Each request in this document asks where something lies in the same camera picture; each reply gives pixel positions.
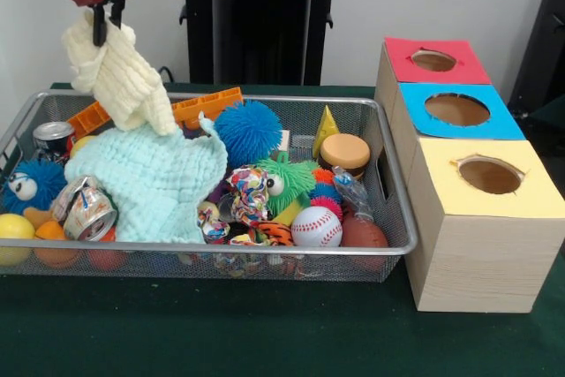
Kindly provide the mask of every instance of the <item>yellow triangular block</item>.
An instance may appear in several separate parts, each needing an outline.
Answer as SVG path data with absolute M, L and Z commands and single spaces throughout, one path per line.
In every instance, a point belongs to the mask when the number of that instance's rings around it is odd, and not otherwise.
M 318 157 L 322 142 L 327 137 L 337 133 L 339 133 L 339 129 L 337 128 L 337 124 L 335 123 L 331 110 L 329 110 L 329 107 L 326 105 L 324 113 L 321 116 L 320 125 L 318 126 L 318 132 L 316 132 L 316 139 L 314 139 L 314 146 L 312 150 L 314 158 Z

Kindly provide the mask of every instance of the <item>wire mesh basket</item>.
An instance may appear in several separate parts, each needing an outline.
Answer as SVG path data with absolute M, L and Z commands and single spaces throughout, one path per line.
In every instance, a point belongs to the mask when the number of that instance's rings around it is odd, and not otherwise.
M 196 96 L 171 94 L 170 98 L 180 102 Z M 400 257 L 414 249 L 418 237 L 383 108 L 367 99 L 246 98 L 265 103 L 281 119 L 283 128 L 290 130 L 292 161 L 312 159 L 314 135 L 326 105 L 341 132 L 356 134 L 368 143 L 372 157 L 363 183 L 374 221 L 384 231 L 388 248 L 0 239 L 0 262 L 5 255 L 26 258 L 15 266 L 0 266 L 0 274 L 384 281 Z M 65 121 L 93 102 L 92 96 L 65 90 L 30 98 L 0 140 L 2 180 L 10 176 L 20 161 L 33 157 L 32 133 L 37 125 Z

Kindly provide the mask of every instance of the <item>baseball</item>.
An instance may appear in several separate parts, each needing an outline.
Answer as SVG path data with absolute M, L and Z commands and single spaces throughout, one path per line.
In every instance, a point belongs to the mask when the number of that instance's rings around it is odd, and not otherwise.
M 326 207 L 308 207 L 294 219 L 292 238 L 296 246 L 337 247 L 342 241 L 342 225 Z

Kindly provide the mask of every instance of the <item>blue fuzzy ball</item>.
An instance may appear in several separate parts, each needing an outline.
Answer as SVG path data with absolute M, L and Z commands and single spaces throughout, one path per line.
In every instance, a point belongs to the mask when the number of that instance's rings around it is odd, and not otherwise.
M 227 108 L 215 120 L 215 129 L 226 145 L 232 169 L 268 158 L 283 140 L 278 116 L 260 102 Z
M 342 195 L 333 187 L 332 185 L 326 185 L 324 183 L 318 183 L 314 190 L 309 194 L 310 199 L 316 199 L 321 197 L 327 197 L 335 200 L 338 204 L 342 203 Z
M 48 211 L 66 185 L 62 165 L 49 161 L 21 162 L 4 184 L 4 209 L 19 215 L 28 207 Z

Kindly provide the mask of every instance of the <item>cream knit cloth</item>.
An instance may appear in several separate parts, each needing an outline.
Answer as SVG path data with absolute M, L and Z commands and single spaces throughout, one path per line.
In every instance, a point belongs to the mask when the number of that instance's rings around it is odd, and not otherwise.
M 75 90 L 93 92 L 117 128 L 133 130 L 149 122 L 159 135 L 177 125 L 159 73 L 135 50 L 135 33 L 106 19 L 108 34 L 100 48 L 93 44 L 94 14 L 86 11 L 63 35 L 63 45 L 77 78 Z

